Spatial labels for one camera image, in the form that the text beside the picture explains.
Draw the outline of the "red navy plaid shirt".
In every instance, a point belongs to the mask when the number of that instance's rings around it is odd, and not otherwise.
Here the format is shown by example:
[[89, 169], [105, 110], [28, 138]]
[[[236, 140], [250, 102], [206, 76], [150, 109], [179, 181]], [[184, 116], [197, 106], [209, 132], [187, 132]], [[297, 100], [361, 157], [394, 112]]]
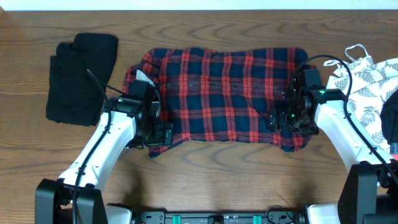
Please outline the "red navy plaid shirt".
[[288, 130], [271, 133], [268, 118], [271, 109], [287, 106], [284, 93], [307, 57], [298, 47], [240, 52], [154, 48], [127, 70], [123, 91], [133, 92], [138, 72], [154, 83], [160, 118], [173, 126], [173, 146], [189, 140], [231, 141], [269, 143], [294, 152], [310, 136]]

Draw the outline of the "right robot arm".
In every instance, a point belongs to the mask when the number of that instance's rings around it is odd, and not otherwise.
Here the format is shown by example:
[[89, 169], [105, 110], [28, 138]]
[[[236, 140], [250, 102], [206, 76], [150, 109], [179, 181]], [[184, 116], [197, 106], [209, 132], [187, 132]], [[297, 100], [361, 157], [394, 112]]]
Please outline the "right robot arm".
[[346, 95], [325, 88], [319, 71], [309, 69], [295, 74], [283, 96], [288, 104], [269, 111], [269, 131], [323, 131], [348, 170], [336, 203], [307, 205], [294, 223], [397, 223], [397, 161], [348, 111]]

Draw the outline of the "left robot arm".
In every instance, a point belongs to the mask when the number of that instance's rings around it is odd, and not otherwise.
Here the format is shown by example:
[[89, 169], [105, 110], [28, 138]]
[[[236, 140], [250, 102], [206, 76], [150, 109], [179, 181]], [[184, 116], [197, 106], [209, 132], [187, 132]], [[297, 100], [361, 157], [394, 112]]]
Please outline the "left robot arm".
[[160, 121], [154, 84], [134, 80], [129, 95], [105, 101], [96, 131], [57, 180], [43, 179], [35, 191], [36, 223], [139, 223], [132, 209], [105, 205], [102, 192], [127, 147], [172, 145], [172, 125]]

